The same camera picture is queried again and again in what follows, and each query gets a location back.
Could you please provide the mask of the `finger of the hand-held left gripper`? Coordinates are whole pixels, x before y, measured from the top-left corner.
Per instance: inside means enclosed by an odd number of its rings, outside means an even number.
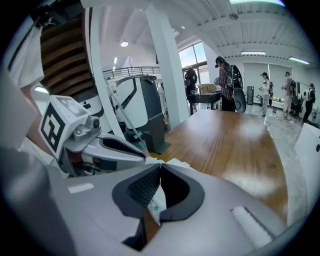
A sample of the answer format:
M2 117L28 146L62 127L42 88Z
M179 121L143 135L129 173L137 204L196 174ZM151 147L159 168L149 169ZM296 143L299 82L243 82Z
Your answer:
M128 154L142 159L146 159L146 155L133 144L128 141L123 141L117 138L102 137L99 139L100 145L108 150L113 150L118 153Z
M145 154L135 146L120 144L106 146L88 145L83 149L83 165L98 173L112 173L143 166Z

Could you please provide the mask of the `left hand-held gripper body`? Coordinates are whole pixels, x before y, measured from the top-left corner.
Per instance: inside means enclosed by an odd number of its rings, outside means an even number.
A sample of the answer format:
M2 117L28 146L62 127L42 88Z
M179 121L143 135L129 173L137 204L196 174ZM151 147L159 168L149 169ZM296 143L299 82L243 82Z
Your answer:
M92 176L82 163L72 161L70 153L82 154L101 132L100 120L70 96L51 95L42 115L39 134L61 170L73 177Z

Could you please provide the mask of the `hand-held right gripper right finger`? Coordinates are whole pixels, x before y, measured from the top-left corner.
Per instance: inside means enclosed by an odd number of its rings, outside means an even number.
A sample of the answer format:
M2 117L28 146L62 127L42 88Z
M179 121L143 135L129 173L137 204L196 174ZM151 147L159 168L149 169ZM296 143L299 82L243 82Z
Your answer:
M187 219L165 222L147 244L150 256L247 256L275 252L286 224L237 185L190 168L164 168L199 183L201 206Z

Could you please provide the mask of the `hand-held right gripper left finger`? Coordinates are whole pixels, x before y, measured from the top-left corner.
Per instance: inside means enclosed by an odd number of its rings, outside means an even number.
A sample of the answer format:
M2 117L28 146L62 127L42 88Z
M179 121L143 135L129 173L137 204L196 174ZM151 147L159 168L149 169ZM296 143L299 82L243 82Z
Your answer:
M159 164L96 176L63 178L51 170L57 256L158 256L147 241L145 211L159 182Z

